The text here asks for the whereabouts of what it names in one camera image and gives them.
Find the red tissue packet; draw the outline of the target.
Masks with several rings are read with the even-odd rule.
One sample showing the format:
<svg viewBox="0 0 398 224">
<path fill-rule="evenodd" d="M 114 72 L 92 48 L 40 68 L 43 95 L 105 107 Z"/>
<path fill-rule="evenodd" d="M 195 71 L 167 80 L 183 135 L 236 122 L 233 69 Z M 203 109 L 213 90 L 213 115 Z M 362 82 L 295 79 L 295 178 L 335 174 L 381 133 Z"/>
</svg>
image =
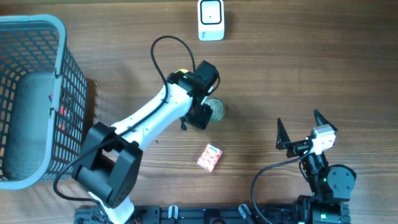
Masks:
<svg viewBox="0 0 398 224">
<path fill-rule="evenodd" d="M 212 146 L 211 144 L 207 144 L 203 153 L 198 158 L 197 164 L 212 173 L 222 154 L 222 150 Z"/>
</svg>

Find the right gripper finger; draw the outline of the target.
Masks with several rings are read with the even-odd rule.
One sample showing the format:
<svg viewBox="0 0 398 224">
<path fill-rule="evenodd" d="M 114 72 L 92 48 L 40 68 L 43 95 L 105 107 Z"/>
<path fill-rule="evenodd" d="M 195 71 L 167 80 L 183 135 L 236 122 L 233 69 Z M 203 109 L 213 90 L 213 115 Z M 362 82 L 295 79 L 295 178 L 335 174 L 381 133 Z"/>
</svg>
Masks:
<svg viewBox="0 0 398 224">
<path fill-rule="evenodd" d="M 337 134 L 337 128 L 332 125 L 318 110 L 314 110 L 316 127 L 312 129 L 313 134 Z"/>
<path fill-rule="evenodd" d="M 287 134 L 287 131 L 283 125 L 283 122 L 280 118 L 277 119 L 277 139 L 275 148 L 278 150 L 283 150 L 288 148 L 288 144 L 290 144 L 290 138 Z"/>
</svg>

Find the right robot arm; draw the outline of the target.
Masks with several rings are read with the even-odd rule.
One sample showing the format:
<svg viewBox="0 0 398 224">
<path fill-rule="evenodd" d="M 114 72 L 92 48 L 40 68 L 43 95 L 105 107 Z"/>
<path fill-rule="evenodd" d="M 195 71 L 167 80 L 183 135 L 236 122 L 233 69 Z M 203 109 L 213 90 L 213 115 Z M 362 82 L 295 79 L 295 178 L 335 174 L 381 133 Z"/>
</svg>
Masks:
<svg viewBox="0 0 398 224">
<path fill-rule="evenodd" d="M 288 158 L 299 161 L 299 169 L 310 186 L 311 195 L 300 195 L 291 208 L 292 223 L 350 223 L 348 202 L 356 173 L 343 164 L 330 165 L 325 151 L 335 145 L 338 129 L 318 110 L 316 126 L 304 140 L 292 142 L 277 120 L 276 148 L 286 150 Z"/>
</svg>

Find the yellow lidded jar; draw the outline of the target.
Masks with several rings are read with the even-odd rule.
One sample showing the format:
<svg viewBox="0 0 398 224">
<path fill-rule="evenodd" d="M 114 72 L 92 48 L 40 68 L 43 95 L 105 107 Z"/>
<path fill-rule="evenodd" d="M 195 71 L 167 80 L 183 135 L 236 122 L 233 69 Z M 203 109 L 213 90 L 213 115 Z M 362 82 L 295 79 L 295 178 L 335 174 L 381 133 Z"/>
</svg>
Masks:
<svg viewBox="0 0 398 224">
<path fill-rule="evenodd" d="M 189 71 L 186 69 L 179 69 L 179 70 L 175 71 L 175 73 L 177 73 L 177 72 L 188 73 Z"/>
</svg>

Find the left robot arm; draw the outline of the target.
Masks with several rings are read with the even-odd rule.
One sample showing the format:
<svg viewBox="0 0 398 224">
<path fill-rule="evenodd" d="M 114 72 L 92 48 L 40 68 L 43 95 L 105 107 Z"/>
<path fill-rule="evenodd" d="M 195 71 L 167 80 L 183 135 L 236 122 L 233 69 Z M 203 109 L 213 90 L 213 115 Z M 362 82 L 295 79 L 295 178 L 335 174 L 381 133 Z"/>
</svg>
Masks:
<svg viewBox="0 0 398 224">
<path fill-rule="evenodd" d="M 106 223 L 126 223 L 134 212 L 129 194 L 136 184 L 142 155 L 170 124 L 180 119 L 205 129 L 212 109 L 204 103 L 220 74 L 202 61 L 194 72 L 171 73 L 161 91 L 134 114 L 107 126 L 92 126 L 74 164 L 72 177 L 98 204 Z"/>
</svg>

